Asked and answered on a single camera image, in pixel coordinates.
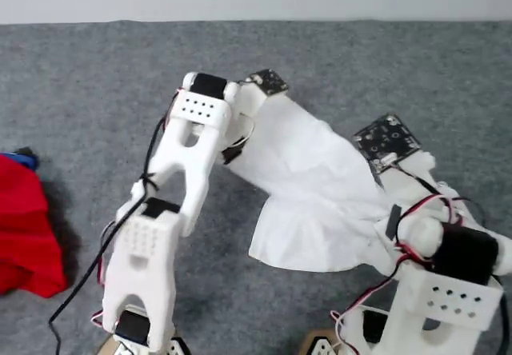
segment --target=circuit board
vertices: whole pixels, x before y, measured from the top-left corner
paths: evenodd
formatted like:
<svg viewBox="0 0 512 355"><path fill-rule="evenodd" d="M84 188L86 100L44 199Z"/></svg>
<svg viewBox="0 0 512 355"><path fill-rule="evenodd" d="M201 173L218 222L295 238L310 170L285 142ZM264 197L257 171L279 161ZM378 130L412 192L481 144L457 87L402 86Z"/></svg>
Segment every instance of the circuit board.
<svg viewBox="0 0 512 355"><path fill-rule="evenodd" d="M284 93L288 90L288 84L271 69L261 70L249 76L250 80L265 93L267 97L270 95Z"/></svg>
<svg viewBox="0 0 512 355"><path fill-rule="evenodd" d="M377 174L421 149L418 139L395 114L386 114L356 133L354 142Z"/></svg>

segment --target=gray carpet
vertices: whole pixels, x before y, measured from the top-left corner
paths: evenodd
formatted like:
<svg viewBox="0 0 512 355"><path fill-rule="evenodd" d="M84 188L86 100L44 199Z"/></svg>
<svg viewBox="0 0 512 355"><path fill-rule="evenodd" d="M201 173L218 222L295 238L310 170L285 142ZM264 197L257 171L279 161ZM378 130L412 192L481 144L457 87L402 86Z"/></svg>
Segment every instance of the gray carpet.
<svg viewBox="0 0 512 355"><path fill-rule="evenodd" d="M479 200L489 227L512 236L512 23L0 26L0 150L28 145L40 154L70 276L86 268L102 226L127 199L183 75L244 78L265 67L342 136L386 111L399 114L438 159L437 178ZM330 325L330 309L343 309L376 281L367 267L299 273L247 257L265 199L214 169L197 229L176 263L174 320L193 353L296 353L308 330ZM505 283L512 299L512 279ZM390 292L373 304L389 306ZM1 297L0 353L53 353L46 319L67 294ZM94 353L104 340L88 321L101 299L90 281L58 319L63 354ZM478 354L494 353L500 336L496 318Z"/></svg>

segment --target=white cloth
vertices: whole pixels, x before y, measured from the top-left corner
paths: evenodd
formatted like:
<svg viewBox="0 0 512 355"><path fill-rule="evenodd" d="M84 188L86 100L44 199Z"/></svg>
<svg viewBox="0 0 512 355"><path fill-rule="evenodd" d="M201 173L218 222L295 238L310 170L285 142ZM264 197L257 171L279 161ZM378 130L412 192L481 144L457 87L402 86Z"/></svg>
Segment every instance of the white cloth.
<svg viewBox="0 0 512 355"><path fill-rule="evenodd" d="M379 246L374 224L390 207L364 157L284 95L269 98L254 121L242 155L228 165L270 195L249 255L315 272L371 261L365 251Z"/></svg>

